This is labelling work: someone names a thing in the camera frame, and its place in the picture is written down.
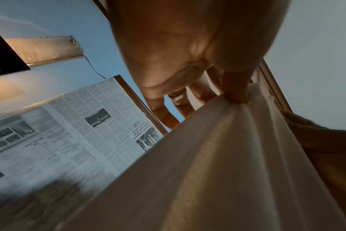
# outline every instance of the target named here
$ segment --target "light blue wall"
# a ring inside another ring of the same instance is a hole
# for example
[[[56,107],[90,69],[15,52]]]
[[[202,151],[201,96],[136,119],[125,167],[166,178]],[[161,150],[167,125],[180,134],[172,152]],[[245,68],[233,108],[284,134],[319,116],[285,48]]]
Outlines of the light blue wall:
[[[92,0],[0,0],[0,35],[3,38],[72,35],[99,74],[106,78],[121,75],[144,101],[120,56],[108,20]],[[0,102],[0,113],[103,80],[83,59],[35,67],[1,78],[16,83],[25,95],[22,99]],[[172,102],[166,101],[168,109],[182,121]]]
[[[295,113],[346,129],[346,0],[294,0],[265,60]]]

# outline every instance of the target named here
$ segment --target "fabric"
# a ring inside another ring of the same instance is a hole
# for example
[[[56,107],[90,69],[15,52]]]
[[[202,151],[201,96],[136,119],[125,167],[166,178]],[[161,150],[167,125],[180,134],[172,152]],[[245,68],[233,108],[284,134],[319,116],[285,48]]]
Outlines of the fabric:
[[[346,131],[282,111],[296,139],[346,215]]]
[[[273,102],[220,96],[124,172],[64,230],[346,230]]]

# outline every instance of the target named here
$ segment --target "newspaper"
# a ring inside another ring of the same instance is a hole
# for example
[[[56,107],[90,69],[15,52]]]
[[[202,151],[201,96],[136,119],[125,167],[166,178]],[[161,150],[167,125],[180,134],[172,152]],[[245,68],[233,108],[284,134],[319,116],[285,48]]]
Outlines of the newspaper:
[[[163,135],[115,79],[0,119],[0,230],[54,230]]]

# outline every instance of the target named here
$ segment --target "white curtain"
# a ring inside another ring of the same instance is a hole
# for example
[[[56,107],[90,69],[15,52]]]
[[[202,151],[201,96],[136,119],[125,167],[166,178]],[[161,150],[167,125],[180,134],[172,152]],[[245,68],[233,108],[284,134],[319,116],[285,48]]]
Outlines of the white curtain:
[[[346,230],[346,218],[256,84],[168,134],[65,230]]]

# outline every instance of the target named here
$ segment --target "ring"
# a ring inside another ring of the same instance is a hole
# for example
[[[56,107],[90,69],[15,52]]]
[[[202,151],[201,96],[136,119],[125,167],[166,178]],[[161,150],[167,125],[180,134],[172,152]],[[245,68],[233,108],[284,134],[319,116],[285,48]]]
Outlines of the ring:
[[[168,97],[174,102],[177,102],[177,101],[180,101],[181,99],[186,99],[188,98],[188,95],[187,95],[187,90],[184,89],[184,92],[182,94],[180,94],[179,96],[176,96],[176,97],[172,97],[172,96],[169,96]]]

